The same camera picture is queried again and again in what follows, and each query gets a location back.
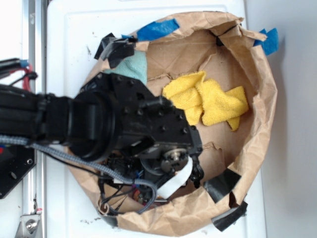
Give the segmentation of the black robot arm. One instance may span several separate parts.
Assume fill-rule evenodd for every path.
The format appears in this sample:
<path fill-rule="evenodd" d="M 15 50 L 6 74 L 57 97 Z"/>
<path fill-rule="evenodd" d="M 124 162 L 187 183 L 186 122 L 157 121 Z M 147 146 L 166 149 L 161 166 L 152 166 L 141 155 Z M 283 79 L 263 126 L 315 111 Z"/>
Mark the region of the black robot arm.
<path fill-rule="evenodd" d="M 75 98 L 0 87 L 0 132 L 26 144 L 61 144 L 85 162 L 115 172 L 110 185 L 137 179 L 169 198 L 188 180 L 199 187 L 204 171 L 198 130 L 185 113 L 140 80 L 100 73 Z"/>

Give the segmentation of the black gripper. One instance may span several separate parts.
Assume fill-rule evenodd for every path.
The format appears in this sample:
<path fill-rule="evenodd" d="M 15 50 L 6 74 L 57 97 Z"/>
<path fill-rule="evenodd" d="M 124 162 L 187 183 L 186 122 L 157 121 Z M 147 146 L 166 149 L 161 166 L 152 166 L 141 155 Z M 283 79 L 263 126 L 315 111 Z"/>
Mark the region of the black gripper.
<path fill-rule="evenodd" d="M 202 141 L 183 110 L 139 80 L 119 74 L 108 76 L 108 94 L 121 127 L 108 165 L 127 178 L 153 183 L 162 198 L 189 181 L 198 188 L 204 177 Z"/>

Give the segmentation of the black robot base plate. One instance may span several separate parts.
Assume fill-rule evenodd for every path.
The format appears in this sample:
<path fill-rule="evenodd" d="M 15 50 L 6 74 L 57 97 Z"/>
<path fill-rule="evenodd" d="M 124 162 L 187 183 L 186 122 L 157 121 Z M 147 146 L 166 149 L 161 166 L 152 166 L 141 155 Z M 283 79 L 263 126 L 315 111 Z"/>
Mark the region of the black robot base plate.
<path fill-rule="evenodd" d="M 5 199 L 37 163 L 35 150 L 0 145 L 0 198 Z"/>

